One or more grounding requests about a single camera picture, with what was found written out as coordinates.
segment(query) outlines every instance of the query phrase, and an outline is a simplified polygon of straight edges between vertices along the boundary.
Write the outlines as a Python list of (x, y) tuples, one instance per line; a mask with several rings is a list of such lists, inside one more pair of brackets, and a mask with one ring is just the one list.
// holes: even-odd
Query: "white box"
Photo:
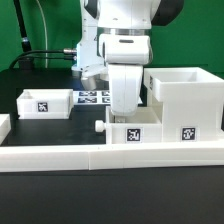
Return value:
[(26, 89), (17, 99), (19, 119), (68, 119), (72, 89)]
[(201, 68), (145, 69), (148, 106), (162, 122), (163, 142), (219, 138), (224, 80)]
[(98, 123), (107, 144), (219, 140), (224, 80), (201, 68), (149, 68), (144, 78), (147, 107), (125, 123), (115, 123), (107, 107), (106, 123)]
[(0, 114), (0, 145), (11, 130), (9, 114)]

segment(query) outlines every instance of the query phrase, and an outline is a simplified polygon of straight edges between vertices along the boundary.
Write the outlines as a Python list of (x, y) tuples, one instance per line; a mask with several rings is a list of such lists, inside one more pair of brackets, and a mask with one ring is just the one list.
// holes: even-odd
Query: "green background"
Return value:
[[(20, 0), (32, 48), (44, 49), (44, 28), (35, 0)], [(79, 0), (40, 0), (48, 28), (49, 49), (73, 47), (81, 38)], [(0, 1), (0, 71), (22, 53), (12, 0)], [(202, 67), (224, 78), (224, 1), (185, 0), (184, 9), (166, 27), (153, 27), (151, 67)], [(43, 67), (44, 62), (37, 62)], [(51, 61), (50, 67), (70, 67)]]

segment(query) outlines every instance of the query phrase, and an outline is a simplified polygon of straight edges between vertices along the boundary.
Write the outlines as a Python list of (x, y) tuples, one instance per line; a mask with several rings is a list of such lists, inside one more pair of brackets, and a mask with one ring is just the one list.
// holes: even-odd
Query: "black tabletop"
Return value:
[[(15, 100), (32, 88), (82, 89), (66, 69), (1, 72), (0, 113), (13, 121), (5, 146), (105, 142), (93, 122), (104, 106), (74, 108), (63, 121), (19, 121)], [(224, 167), (0, 173), (0, 223), (223, 224)]]

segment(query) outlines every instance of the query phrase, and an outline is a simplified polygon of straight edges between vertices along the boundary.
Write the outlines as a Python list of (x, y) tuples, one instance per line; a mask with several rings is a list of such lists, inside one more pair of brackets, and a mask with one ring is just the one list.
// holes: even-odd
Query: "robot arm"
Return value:
[(135, 114), (143, 66), (152, 59), (148, 31), (153, 24), (167, 25), (172, 21), (181, 11), (183, 1), (84, 1), (85, 10), (98, 19), (98, 27), (103, 30), (98, 52), (108, 69), (111, 110), (115, 117)]

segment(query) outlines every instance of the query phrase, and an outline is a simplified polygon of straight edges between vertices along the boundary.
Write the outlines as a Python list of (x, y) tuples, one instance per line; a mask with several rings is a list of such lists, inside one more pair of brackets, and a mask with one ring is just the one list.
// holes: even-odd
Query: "black cable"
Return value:
[(64, 50), (34, 50), (34, 51), (28, 51), (20, 54), (17, 58), (23, 57), (29, 54), (46, 54), (46, 53), (56, 53), (56, 54), (63, 54)]
[(73, 56), (64, 56), (64, 57), (41, 57), (41, 56), (22, 56), (17, 57), (9, 66), (9, 69), (13, 69), (16, 63), (22, 59), (62, 59), (62, 60), (74, 60)]
[(23, 20), (22, 9), (19, 0), (14, 0), (14, 5), (16, 9), (17, 19), (19, 22), (20, 34), (22, 38), (22, 48), (24, 52), (31, 51), (31, 44), (27, 37), (26, 27)]

